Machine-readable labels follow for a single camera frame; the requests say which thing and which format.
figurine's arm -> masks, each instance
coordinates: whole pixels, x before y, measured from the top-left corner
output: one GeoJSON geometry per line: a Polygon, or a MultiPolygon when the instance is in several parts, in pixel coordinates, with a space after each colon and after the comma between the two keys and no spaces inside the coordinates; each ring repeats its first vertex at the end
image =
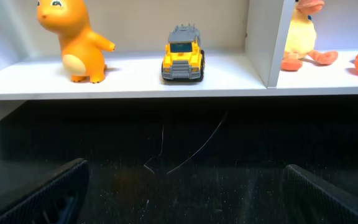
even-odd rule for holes
{"type": "Polygon", "coordinates": [[[92,32],[89,36],[92,42],[101,50],[113,52],[116,49],[116,45],[113,42],[95,32],[92,32]]]}

figurine's eye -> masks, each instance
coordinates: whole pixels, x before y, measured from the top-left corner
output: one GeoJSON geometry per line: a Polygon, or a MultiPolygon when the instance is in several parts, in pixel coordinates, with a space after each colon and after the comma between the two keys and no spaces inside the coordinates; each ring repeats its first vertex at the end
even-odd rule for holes
{"type": "Polygon", "coordinates": [[[59,0],[54,0],[54,1],[52,1],[52,5],[53,5],[53,6],[63,6],[63,5],[62,5],[62,2],[60,2],[59,0]]]}

figurine's belly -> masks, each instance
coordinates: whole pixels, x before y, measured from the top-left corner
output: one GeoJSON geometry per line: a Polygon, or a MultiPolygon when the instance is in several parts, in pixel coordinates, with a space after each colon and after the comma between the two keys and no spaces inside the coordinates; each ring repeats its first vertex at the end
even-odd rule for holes
{"type": "Polygon", "coordinates": [[[303,58],[314,50],[316,38],[317,34],[313,23],[299,25],[291,21],[285,51],[288,53],[298,53],[299,58],[303,58]]]}
{"type": "Polygon", "coordinates": [[[85,64],[74,55],[64,55],[63,56],[63,66],[73,75],[85,76],[86,67],[85,64]]]}

shelf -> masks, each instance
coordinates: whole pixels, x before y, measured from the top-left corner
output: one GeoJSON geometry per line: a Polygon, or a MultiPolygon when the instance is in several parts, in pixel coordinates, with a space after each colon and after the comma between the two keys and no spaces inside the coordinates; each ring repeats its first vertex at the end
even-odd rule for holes
{"type": "Polygon", "coordinates": [[[327,67],[315,65],[308,57],[298,72],[280,72],[277,89],[298,89],[292,91],[294,95],[302,95],[305,89],[324,94],[358,94],[358,72],[354,68],[357,54],[358,50],[340,51],[338,60],[327,67]]]}
{"type": "Polygon", "coordinates": [[[266,89],[241,54],[207,54],[201,83],[163,81],[163,54],[114,55],[99,84],[71,82],[59,58],[14,64],[0,71],[0,100],[246,96],[266,89]]]}

truck cab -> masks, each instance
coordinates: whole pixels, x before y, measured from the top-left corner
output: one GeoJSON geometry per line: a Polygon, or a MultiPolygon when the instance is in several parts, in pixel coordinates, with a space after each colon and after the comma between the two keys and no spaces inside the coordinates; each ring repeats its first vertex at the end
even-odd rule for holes
{"type": "Polygon", "coordinates": [[[166,81],[195,81],[204,78],[205,56],[201,49],[200,32],[195,26],[176,26],[169,35],[162,63],[162,78],[166,81]]]}

